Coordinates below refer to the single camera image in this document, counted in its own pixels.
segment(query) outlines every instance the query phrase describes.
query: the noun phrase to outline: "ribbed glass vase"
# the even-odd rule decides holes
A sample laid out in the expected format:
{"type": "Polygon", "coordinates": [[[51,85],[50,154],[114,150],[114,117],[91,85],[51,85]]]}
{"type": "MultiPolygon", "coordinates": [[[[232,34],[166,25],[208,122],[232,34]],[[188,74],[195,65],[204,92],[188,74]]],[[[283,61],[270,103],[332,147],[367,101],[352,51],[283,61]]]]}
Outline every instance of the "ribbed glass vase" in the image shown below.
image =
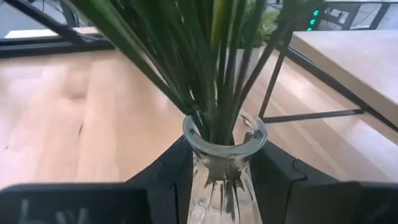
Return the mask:
{"type": "Polygon", "coordinates": [[[249,161],[267,140],[264,123],[239,115],[233,133],[235,146],[204,141],[190,116],[183,122],[183,131],[193,148],[188,224],[262,223],[249,161]]]}

